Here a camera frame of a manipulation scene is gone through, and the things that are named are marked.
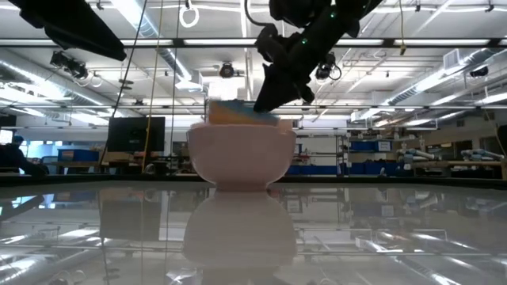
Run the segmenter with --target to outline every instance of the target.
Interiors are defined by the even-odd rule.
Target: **reflective table surface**
[[[44,195],[30,196],[30,189]],[[0,199],[0,284],[507,284],[507,194],[101,181]]]

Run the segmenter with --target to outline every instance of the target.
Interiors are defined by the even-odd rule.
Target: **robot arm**
[[[326,56],[344,34],[357,37],[360,19],[381,2],[337,0],[331,5],[330,0],[270,0],[269,10],[275,20],[285,20],[304,30],[283,38],[275,25],[264,25],[255,45],[272,64],[264,65],[265,80],[253,109],[269,112],[300,98],[311,103],[314,94],[307,83],[312,70],[326,61]]]

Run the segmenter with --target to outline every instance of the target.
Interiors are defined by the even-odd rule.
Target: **computer screen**
[[[13,136],[13,131],[0,130],[0,144],[11,143],[13,141]]]
[[[144,151],[148,118],[109,120],[108,151]],[[166,118],[152,117],[148,151],[164,151]]]

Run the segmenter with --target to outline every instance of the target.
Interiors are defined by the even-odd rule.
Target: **person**
[[[12,143],[0,145],[0,169],[1,168],[19,168],[26,174],[34,177],[41,177],[47,173],[39,167],[26,160],[25,155],[19,149],[19,146],[25,141],[22,136],[15,135]]]

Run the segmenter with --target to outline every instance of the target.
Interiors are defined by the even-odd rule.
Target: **ceiling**
[[[402,0],[403,11],[403,35],[412,38],[502,38],[507,35],[507,0],[494,0],[495,9],[485,13],[488,7],[486,0],[436,0],[420,1],[421,11],[414,12],[416,1]],[[135,38],[135,29],[126,18],[116,9],[111,2],[102,1],[105,9],[94,9],[96,14],[115,32],[121,39]],[[155,26],[161,25],[160,34],[164,38],[241,38],[257,37],[260,28],[250,24],[240,13],[242,5],[240,1],[232,0],[201,0],[192,1],[194,7],[199,10],[198,22],[191,28],[185,28],[178,24],[178,2],[176,1],[152,1],[148,0],[147,15]],[[274,22],[268,12],[267,0],[254,0],[250,10],[252,17],[257,21]],[[185,20],[192,20],[192,12],[185,14]],[[401,16],[397,0],[386,0],[372,13],[361,21],[361,38],[400,38]],[[296,32],[297,29],[281,22],[276,23],[279,32],[285,36]],[[43,30],[33,28],[18,16],[18,11],[13,9],[7,1],[0,0],[0,39],[44,39]],[[0,54],[2,57],[10,57],[28,60],[37,72],[43,72],[39,67],[47,70],[48,74],[55,72],[64,80],[65,87],[72,90],[87,89],[93,97],[103,100],[103,104],[112,105],[116,101],[120,90],[119,78],[125,74],[127,60],[119,62],[99,55],[81,50],[65,51],[70,57],[86,63],[88,70],[95,72],[102,79],[98,87],[94,87],[101,79],[95,78],[85,87],[78,86],[71,81],[71,76],[62,70],[55,70],[49,64],[53,47],[0,47],[0,51],[8,53]],[[413,85],[431,72],[442,66],[442,56],[452,50],[452,46],[443,48],[409,48],[405,55],[400,55],[397,48],[335,48],[334,54],[339,61],[342,77],[335,82],[318,84],[315,79],[310,87],[316,93],[314,104],[317,105],[359,105],[354,109],[361,109],[361,105],[379,105],[386,98],[406,86]],[[132,65],[128,72],[128,79],[135,84],[132,90],[124,92],[120,100],[121,105],[132,105],[135,100],[143,99],[149,103],[152,90],[154,105],[202,105],[204,95],[202,92],[187,92],[174,88],[174,74],[158,57],[153,49],[139,48],[126,50],[130,55],[134,52]],[[217,67],[224,62],[231,62],[236,70],[245,71],[250,78],[251,94],[247,90],[246,80],[234,79],[234,85],[238,87],[238,98],[255,100],[264,79],[262,57],[254,48],[227,47],[227,48],[178,48],[173,50],[178,60],[188,70],[198,70],[204,77],[204,84],[222,81],[218,76]],[[503,61],[490,63],[488,78],[502,75],[504,72]],[[90,78],[78,82],[86,85]],[[417,95],[417,100],[411,101],[412,105],[430,105],[432,100],[453,94],[466,86],[484,81],[484,78],[473,79],[460,74],[452,80],[427,89],[432,96],[424,93]],[[326,115],[351,114],[352,108],[332,109]],[[169,110],[156,110],[155,113],[169,114]],[[20,115],[19,112],[4,108],[2,112]],[[178,109],[179,114],[197,114],[199,112],[188,109]],[[285,111],[286,113],[300,114],[300,109]],[[144,115],[147,110],[138,110],[137,114]]]

